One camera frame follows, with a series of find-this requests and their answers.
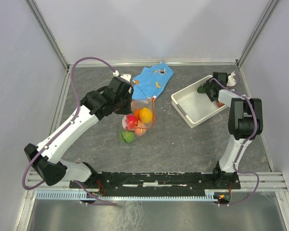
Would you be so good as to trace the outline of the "brown kiwi fruit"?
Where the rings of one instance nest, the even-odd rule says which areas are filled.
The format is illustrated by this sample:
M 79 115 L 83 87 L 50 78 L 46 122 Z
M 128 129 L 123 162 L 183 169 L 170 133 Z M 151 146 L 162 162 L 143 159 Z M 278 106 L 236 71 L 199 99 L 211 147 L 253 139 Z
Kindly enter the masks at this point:
M 217 105 L 217 107 L 218 107 L 218 108 L 220 108 L 220 107 L 224 106 L 224 104 L 223 104 L 223 103 L 221 103 L 221 102 L 219 102 L 219 101 L 217 101 L 217 102 L 216 102 L 216 105 Z

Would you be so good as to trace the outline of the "clear zip top bag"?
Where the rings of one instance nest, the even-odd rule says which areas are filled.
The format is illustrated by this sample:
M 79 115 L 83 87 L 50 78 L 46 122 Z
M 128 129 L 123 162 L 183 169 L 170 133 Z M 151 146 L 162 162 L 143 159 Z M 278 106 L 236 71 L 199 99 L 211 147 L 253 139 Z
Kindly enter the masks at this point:
M 156 96 L 149 99 L 136 99 L 131 102 L 131 112 L 121 120 L 119 138 L 123 143 L 131 143 L 145 135 L 156 121 Z

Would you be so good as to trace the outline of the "red apple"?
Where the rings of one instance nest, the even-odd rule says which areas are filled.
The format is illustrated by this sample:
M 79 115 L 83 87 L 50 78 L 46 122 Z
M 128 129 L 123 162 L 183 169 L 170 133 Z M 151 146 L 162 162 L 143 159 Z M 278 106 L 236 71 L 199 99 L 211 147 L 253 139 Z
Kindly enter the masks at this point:
M 130 114 L 130 115 L 126 115 L 126 130 L 132 130 L 135 127 L 138 126 L 138 119 L 136 116 Z

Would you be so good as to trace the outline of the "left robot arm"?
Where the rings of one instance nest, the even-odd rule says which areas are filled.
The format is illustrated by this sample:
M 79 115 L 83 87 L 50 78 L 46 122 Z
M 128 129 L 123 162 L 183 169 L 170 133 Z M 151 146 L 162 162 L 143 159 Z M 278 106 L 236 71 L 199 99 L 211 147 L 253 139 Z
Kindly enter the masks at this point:
M 104 117 L 131 112 L 133 87 L 130 75 L 112 78 L 108 86 L 88 92 L 73 114 L 48 138 L 39 144 L 28 144 L 25 154 L 30 166 L 48 186 L 61 180 L 76 180 L 91 188 L 97 182 L 95 170 L 86 163 L 62 160 L 67 149 L 90 127 Z

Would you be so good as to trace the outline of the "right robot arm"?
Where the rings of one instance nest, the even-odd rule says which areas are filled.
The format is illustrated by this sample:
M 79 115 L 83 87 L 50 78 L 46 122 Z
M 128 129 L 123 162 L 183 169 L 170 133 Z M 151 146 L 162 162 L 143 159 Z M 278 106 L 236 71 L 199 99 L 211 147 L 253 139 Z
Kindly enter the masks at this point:
M 235 180 L 245 150 L 263 131 L 261 99 L 249 98 L 228 87 L 227 82 L 227 73 L 214 72 L 202 85 L 211 102 L 219 102 L 229 108 L 230 139 L 211 177 L 211 182 L 216 188 L 223 188 L 229 181 Z

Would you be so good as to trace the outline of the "orange fruit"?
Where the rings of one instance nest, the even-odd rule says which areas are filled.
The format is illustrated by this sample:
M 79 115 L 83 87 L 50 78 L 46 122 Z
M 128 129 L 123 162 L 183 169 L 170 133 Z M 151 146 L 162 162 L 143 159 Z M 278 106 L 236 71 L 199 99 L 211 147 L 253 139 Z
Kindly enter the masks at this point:
M 138 120 L 140 119 L 140 117 L 139 117 L 140 111 L 141 111 L 141 109 L 137 109 L 137 110 L 135 110 L 135 112 L 134 112 L 134 116 L 135 116 Z

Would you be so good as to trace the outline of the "green watermelon ball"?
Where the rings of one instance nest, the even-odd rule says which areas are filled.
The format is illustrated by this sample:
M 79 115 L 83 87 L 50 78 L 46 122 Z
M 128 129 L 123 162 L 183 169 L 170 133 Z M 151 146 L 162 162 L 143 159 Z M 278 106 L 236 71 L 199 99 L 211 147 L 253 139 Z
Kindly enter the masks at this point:
M 122 142 L 131 143 L 136 139 L 135 133 L 132 131 L 122 130 L 119 134 Z

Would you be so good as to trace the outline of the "dark green avocado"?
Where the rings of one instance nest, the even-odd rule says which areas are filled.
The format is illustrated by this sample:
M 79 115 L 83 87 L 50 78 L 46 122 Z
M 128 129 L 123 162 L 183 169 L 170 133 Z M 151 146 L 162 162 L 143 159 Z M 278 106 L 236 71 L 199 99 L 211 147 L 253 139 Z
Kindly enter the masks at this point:
M 205 89 L 203 88 L 203 86 L 199 86 L 199 87 L 197 88 L 197 93 L 205 94 L 206 91 L 205 91 Z

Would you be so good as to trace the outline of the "yellow lemon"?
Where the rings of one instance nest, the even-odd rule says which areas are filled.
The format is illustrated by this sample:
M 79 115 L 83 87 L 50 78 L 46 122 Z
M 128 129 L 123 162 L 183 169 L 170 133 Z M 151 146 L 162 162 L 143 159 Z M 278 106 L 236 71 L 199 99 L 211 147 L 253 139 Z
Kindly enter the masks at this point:
M 150 123 L 152 117 L 153 113 L 149 108 L 144 107 L 139 112 L 139 119 L 145 124 Z

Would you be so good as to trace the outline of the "peach fruit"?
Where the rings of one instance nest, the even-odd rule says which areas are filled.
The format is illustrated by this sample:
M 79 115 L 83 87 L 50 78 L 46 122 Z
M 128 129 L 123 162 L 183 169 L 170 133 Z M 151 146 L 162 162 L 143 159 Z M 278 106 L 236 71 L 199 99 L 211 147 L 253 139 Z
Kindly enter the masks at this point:
M 137 137 L 141 137 L 145 135 L 146 131 L 147 131 L 146 124 L 144 124 L 142 121 L 139 120 L 137 126 L 134 129 L 135 135 Z

